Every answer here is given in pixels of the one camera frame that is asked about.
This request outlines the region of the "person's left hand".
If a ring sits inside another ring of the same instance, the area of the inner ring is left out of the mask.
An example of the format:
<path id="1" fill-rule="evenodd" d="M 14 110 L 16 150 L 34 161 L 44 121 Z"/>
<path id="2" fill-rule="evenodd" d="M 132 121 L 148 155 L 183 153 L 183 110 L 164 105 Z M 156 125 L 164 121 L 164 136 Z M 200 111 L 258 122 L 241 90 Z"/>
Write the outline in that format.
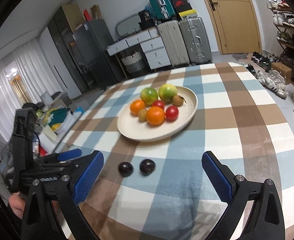
<path id="1" fill-rule="evenodd" d="M 13 213 L 20 219 L 24 215 L 24 209 L 26 205 L 26 199 L 21 195 L 20 192 L 11 194 L 9 197 L 9 206 Z"/>

